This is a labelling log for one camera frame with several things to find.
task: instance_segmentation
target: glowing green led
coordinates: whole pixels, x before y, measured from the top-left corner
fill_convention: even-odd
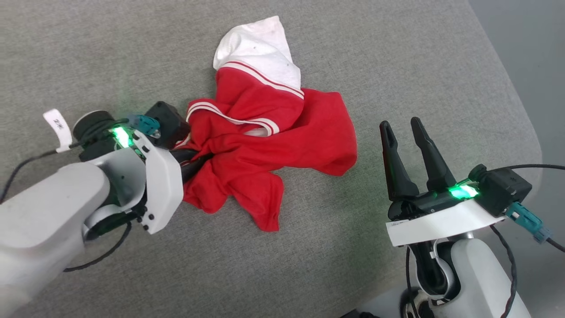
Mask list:
[[[116,127],[113,130],[114,136],[122,148],[128,148],[131,145],[128,133],[122,127]]]
[[[449,189],[451,195],[456,199],[470,199],[475,197],[477,194],[477,189],[470,186],[458,186]]]

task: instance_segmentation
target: white label tag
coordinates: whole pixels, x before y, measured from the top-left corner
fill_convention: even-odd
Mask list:
[[[63,118],[63,115],[57,109],[51,109],[43,114],[43,118],[49,123],[49,126],[53,128],[61,146],[57,148],[57,152],[65,152],[69,150],[69,145],[72,144],[72,135],[67,122]]]

